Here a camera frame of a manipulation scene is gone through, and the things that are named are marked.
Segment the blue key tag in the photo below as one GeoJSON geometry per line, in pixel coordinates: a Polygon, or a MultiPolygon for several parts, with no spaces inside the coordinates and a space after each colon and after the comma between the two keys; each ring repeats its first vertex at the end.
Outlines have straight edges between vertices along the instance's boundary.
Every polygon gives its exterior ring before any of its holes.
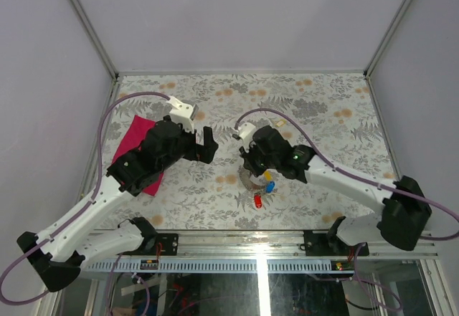
{"type": "Polygon", "coordinates": [[[265,192],[266,193],[272,193],[275,188],[275,182],[274,181],[269,181],[268,184],[265,187],[265,192]]]}

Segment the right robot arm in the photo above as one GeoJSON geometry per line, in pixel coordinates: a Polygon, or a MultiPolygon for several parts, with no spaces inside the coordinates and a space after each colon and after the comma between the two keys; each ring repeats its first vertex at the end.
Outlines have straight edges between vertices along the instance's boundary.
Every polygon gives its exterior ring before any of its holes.
{"type": "Polygon", "coordinates": [[[244,123],[234,138],[241,143],[243,167],[253,176],[275,170],[283,177],[328,188],[371,209],[366,216],[338,218],[328,230],[327,246],[334,254],[344,254],[352,246],[384,240],[412,251],[420,239],[432,210],[420,199],[424,196],[415,179],[378,181],[352,170],[339,171],[307,145],[291,145],[275,129],[256,128],[244,123]]]}

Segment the metal spiral keyring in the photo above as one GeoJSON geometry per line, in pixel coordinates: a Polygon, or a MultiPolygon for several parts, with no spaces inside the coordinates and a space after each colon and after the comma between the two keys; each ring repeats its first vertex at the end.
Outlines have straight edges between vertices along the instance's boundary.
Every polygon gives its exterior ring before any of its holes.
{"type": "Polygon", "coordinates": [[[248,191],[265,191],[270,182],[264,175],[255,176],[244,169],[239,171],[239,178],[248,191]]]}

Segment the yellow key tag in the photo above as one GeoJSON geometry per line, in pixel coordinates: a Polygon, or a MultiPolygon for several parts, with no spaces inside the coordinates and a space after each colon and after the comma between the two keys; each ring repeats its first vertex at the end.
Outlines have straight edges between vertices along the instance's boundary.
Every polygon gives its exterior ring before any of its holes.
{"type": "Polygon", "coordinates": [[[267,181],[272,181],[272,176],[269,171],[264,172],[264,177],[267,181]]]}

